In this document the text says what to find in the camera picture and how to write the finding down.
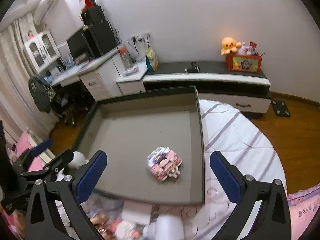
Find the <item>black speaker box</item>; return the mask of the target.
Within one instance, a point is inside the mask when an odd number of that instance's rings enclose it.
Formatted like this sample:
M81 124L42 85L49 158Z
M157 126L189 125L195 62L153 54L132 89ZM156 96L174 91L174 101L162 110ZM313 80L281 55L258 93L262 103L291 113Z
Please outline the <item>black speaker box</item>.
M106 21L103 10L99 5L88 8L87 10L83 11L80 16L84 25L97 24Z

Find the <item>white round speaker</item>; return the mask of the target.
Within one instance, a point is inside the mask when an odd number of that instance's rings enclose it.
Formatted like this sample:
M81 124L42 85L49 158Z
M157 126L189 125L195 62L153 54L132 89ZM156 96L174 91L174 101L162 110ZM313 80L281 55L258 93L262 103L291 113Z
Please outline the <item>white round speaker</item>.
M74 151L73 160L67 164L67 166L58 172L56 181L61 181L66 175L73 175L82 165L88 163L85 155L81 152Z

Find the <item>white wall power socket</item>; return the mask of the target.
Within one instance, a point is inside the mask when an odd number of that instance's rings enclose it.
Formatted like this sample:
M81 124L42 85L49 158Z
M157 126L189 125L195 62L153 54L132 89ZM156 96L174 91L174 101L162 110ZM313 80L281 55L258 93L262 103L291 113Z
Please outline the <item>white wall power socket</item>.
M133 40L134 38L135 38L137 41L140 41L140 40L149 41L150 38L151 38L151 31L147 30L147 31L142 31L142 32L133 34L133 35L130 36L129 39L130 39L130 40Z

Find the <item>orange octopus plush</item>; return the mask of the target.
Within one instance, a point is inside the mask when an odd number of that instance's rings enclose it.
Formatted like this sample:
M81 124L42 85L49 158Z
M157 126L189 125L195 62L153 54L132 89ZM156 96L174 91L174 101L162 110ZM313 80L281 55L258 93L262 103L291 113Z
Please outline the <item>orange octopus plush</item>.
M232 37L225 37L222 42L222 49L220 51L221 55L228 55L230 53L236 53L238 49L242 46L241 42L236 42Z

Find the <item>black office chair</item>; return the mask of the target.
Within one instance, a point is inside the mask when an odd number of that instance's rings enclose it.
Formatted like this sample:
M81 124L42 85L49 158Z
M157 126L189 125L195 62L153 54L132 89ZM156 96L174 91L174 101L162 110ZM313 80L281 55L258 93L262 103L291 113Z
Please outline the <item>black office chair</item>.
M76 119L81 112L88 111L88 108L80 103L74 96L61 90L55 90L55 95L50 103L51 109L68 126L76 127Z

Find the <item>white air conditioner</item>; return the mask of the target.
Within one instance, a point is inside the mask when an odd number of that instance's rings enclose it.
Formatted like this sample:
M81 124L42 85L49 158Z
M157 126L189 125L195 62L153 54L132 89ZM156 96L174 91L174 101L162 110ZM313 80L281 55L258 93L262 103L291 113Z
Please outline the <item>white air conditioner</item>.
M36 25L39 25L44 19L45 15L58 0L41 0L33 14L33 19Z

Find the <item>pink bed blanket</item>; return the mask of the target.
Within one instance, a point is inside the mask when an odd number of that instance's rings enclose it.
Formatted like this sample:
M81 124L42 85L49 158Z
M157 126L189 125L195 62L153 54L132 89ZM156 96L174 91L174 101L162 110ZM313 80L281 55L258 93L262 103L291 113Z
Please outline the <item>pink bed blanket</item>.
M10 160L10 163L13 164L19 156L27 149L33 148L33 145L30 143L31 137L28 131L23 131L18 142L16 144L7 143L7 153ZM43 163L40 157L35 157L31 163L28 171L39 171L42 170Z

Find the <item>black white tv cabinet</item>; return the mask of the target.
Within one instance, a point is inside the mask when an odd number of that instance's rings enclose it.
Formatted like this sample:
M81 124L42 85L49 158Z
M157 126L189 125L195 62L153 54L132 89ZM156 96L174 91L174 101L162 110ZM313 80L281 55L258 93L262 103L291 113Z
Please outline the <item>black white tv cabinet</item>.
M155 72L140 63L137 73L121 77L117 85L124 95L195 86L201 99L229 104L254 118L267 113L272 95L264 73L230 71L222 61L198 61L197 65L199 73L186 74L191 62L162 63Z

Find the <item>beige curtain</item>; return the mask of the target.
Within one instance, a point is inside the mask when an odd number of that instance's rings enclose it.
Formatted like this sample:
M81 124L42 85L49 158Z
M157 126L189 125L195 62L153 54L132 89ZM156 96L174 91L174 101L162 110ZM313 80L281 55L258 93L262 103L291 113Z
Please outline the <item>beige curtain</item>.
M1 120L15 141L28 128L45 139L58 121L56 114L40 112L29 92L28 81L36 74L24 51L29 31L36 33L31 13L1 31Z

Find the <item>orange toy box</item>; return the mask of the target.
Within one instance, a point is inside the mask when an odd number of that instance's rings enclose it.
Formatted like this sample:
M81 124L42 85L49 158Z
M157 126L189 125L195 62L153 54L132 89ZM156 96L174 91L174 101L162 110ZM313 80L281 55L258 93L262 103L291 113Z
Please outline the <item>orange toy box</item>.
M228 54L226 56L228 70L238 72L259 74L262 60L263 58L259 55Z

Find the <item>red paper bag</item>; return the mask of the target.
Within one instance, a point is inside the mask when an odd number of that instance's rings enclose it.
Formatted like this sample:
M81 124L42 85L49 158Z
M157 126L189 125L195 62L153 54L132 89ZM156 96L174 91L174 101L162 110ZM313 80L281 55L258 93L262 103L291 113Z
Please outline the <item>red paper bag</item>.
M91 0L79 0L79 5L80 5L81 11L86 11L94 7L94 4Z

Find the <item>small black gadget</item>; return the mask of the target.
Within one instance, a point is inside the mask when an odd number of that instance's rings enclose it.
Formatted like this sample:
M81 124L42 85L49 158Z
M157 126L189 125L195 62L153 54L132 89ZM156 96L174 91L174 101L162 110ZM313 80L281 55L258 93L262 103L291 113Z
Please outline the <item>small black gadget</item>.
M191 74L191 73L199 73L200 68L197 65L197 62L191 62L191 67L185 68L185 73L186 74Z

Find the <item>white glass door cabinet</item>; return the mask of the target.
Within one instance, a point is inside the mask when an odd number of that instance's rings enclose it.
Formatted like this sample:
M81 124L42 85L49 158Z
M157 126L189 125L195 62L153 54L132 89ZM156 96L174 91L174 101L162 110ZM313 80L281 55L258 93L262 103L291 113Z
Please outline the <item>white glass door cabinet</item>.
M37 73L42 72L61 57L48 29L29 39L24 47Z

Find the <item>white striped bed quilt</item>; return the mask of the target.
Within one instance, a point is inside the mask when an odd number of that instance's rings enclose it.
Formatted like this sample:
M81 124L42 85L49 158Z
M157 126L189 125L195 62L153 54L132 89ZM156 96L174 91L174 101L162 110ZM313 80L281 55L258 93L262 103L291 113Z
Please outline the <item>white striped bed quilt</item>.
M165 205L125 199L125 219L143 223L139 214L150 214L152 207L159 213L180 217L186 239L211 239L221 229L235 208L224 193L209 159L214 151L221 152L242 174L258 181L285 180L280 159L265 135L238 109L226 103L199 99L204 145L205 189L202 205ZM137 211L131 215L128 209Z

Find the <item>yellow blue snack bag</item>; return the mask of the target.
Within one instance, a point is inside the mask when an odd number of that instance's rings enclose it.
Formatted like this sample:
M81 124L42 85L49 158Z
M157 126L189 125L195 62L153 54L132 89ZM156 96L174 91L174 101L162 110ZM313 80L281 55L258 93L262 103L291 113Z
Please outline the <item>yellow blue snack bag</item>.
M148 71L155 72L159 67L159 62L158 62L155 51L151 47L148 47L145 52L145 55L146 55L145 59L146 59L146 65L147 65Z

